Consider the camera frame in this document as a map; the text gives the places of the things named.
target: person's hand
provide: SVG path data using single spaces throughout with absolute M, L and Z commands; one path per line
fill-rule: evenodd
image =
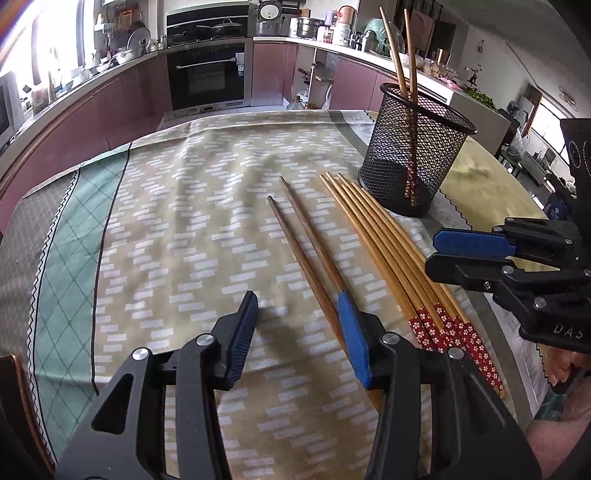
M 544 369 L 552 386 L 569 379 L 571 365 L 591 368 L 591 355 L 562 350 L 553 346 L 548 347 L 544 356 Z

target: kettle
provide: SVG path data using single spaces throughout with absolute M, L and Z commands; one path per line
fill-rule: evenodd
M 349 5 L 344 5 L 337 10 L 337 23 L 345 23 L 347 25 L 353 25 L 357 10 Z

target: countertop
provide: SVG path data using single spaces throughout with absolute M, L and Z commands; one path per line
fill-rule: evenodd
M 311 48 L 320 48 L 322 50 L 331 51 L 339 55 L 350 57 L 354 60 L 359 60 L 363 63 L 373 65 L 386 72 L 391 72 L 396 75 L 396 67 L 387 57 L 377 55 L 374 53 L 367 53 L 364 51 L 354 50 L 349 47 L 343 47 L 341 45 L 333 45 L 332 43 L 323 43 L 316 40 L 308 40 L 307 38 L 290 38 L 290 37 L 254 37 L 255 42 L 286 42 L 286 43 L 297 43 L 299 45 L 305 45 Z M 410 70 L 407 67 L 402 67 L 404 70 L 404 76 L 410 78 Z M 424 73 L 417 72 L 417 84 L 423 89 L 436 93 L 439 95 L 444 103 L 449 104 L 452 96 L 456 92 L 449 88 L 445 83 L 440 80 L 434 79 Z
M 4 174 L 10 168 L 10 165 L 13 164 L 13 162 L 18 158 L 21 152 L 25 150 L 25 148 L 31 142 L 33 142 L 35 138 L 40 133 L 42 133 L 43 130 L 47 128 L 51 124 L 52 120 L 54 120 L 60 113 L 68 110 L 78 100 L 85 97 L 86 95 L 91 94 L 93 90 L 97 89 L 102 84 L 107 83 L 115 76 L 119 75 L 120 73 L 123 73 L 126 70 L 129 70 L 130 68 L 139 65 L 140 63 L 146 60 L 154 58 L 159 53 L 161 52 L 157 51 L 148 53 L 141 58 L 132 60 L 123 65 L 118 65 L 116 67 L 110 68 L 106 72 L 95 75 L 79 87 L 59 97 L 55 102 L 53 102 L 50 106 L 45 108 L 45 110 L 43 110 L 41 113 L 27 120 L 25 124 L 21 127 L 21 129 L 18 131 L 15 139 L 12 141 L 12 143 L 10 143 L 8 148 L 0 156 L 0 178 L 4 176 Z

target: patterned tablecloth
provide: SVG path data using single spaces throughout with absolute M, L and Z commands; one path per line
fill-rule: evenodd
M 268 207 L 273 195 L 317 261 L 278 178 L 296 189 L 362 310 L 412 339 L 324 171 L 355 178 L 374 123 L 366 112 L 204 118 L 124 145 L 36 188 L 0 245 L 0 353 L 30 374 L 47 447 L 58 459 L 90 402 L 137 347 L 163 352 L 208 332 L 247 290 L 261 315 L 245 371 L 217 396 L 233 477 L 355 479 L 378 414 L 355 378 Z M 429 254 L 444 226 L 490 229 L 543 214 L 479 144 L 466 141 L 428 215 L 397 217 Z M 522 427 L 547 389 L 535 345 L 484 294 L 455 289 L 508 389 Z M 423 443 L 430 439 L 423 396 Z M 165 449 L 177 471 L 174 391 Z

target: pot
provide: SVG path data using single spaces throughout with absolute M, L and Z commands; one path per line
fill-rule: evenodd
M 316 38 L 318 27 L 324 24 L 324 20 L 318 18 L 300 17 L 297 19 L 297 36 L 300 38 Z
M 119 65 L 123 65 L 124 63 L 140 58 L 145 51 L 145 47 L 131 48 L 129 50 L 118 51 L 113 58 L 117 60 Z
M 257 37 L 276 37 L 279 35 L 279 22 L 262 21 L 256 22 L 255 35 Z
M 229 18 L 213 26 L 214 34 L 220 37 L 243 37 L 242 30 L 242 24 L 233 22 Z

